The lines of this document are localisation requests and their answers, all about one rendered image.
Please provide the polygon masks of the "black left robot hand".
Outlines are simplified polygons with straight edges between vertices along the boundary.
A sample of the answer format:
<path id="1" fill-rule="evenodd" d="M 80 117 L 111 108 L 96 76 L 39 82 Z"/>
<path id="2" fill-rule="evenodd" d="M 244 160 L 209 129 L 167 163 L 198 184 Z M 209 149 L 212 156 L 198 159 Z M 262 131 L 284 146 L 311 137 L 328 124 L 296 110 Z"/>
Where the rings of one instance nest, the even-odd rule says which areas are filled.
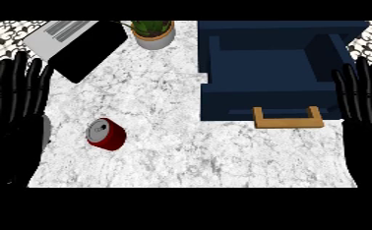
<path id="1" fill-rule="evenodd" d="M 46 107 L 54 67 L 29 53 L 0 61 L 0 187 L 26 189 L 49 143 Z"/>

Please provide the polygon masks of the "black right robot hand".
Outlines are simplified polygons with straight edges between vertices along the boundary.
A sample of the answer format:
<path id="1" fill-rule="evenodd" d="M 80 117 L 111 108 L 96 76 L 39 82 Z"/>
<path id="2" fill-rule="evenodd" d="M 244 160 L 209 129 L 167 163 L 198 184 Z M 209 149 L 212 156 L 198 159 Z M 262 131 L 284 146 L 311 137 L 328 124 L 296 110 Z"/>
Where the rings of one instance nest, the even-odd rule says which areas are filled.
<path id="1" fill-rule="evenodd" d="M 362 56 L 356 67 L 331 72 L 343 119 L 347 170 L 359 188 L 372 187 L 372 65 Z"/>

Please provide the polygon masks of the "red soda can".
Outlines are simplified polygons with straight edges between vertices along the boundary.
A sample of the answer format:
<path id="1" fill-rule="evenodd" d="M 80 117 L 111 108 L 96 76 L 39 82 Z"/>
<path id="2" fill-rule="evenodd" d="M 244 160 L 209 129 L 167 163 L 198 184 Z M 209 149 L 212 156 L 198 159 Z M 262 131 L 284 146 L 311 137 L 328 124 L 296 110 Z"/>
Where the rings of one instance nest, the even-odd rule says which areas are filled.
<path id="1" fill-rule="evenodd" d="M 88 127 L 86 139 L 94 146 L 114 151 L 125 145 L 127 133 L 110 118 L 101 118 Z"/>

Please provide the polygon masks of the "navy blue open drawer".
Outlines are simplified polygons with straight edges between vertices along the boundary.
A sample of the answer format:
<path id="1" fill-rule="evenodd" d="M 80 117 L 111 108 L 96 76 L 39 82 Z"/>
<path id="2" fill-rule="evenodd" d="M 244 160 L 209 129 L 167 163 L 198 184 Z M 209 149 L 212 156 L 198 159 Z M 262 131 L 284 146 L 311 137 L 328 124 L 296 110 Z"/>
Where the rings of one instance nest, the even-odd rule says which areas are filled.
<path id="1" fill-rule="evenodd" d="M 355 63 L 347 44 L 368 27 L 367 21 L 201 21 L 201 119 L 250 121 L 256 107 L 268 118 L 305 118 L 311 106 L 340 119 L 331 71 Z"/>

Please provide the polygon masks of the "silver and black appliance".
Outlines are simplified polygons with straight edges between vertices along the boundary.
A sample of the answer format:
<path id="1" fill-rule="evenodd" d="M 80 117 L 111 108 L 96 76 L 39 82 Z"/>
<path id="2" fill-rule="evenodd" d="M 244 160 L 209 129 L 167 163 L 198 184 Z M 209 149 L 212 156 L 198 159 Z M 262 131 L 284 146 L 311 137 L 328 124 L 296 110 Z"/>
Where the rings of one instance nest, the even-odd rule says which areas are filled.
<path id="1" fill-rule="evenodd" d="M 79 84 L 127 38 L 123 25 L 114 21 L 48 21 L 24 43 Z"/>

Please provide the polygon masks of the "green plant in pot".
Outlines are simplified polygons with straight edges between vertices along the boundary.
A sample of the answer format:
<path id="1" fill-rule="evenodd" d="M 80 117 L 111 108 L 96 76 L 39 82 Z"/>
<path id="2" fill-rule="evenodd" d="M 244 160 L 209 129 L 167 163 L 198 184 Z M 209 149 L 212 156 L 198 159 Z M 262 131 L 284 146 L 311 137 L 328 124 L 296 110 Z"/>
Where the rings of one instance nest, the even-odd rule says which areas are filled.
<path id="1" fill-rule="evenodd" d="M 138 44 L 147 50 L 163 49 L 175 39 L 173 21 L 132 21 L 126 27 L 132 29 Z"/>

